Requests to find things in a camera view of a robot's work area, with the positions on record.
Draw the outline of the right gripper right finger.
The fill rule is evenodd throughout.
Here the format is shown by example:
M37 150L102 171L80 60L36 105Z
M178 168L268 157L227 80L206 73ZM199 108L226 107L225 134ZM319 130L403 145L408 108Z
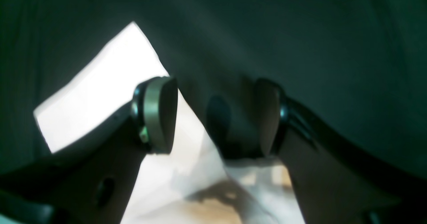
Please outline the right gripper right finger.
M425 224L426 180L346 140L275 82L254 96L261 150L288 169L307 224Z

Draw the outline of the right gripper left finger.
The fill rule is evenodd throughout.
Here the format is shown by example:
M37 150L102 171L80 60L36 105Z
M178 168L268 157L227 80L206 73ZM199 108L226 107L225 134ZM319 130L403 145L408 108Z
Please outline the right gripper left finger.
M170 154L177 81L139 84L130 102L59 150L1 175L1 215L20 224L119 224L147 154Z

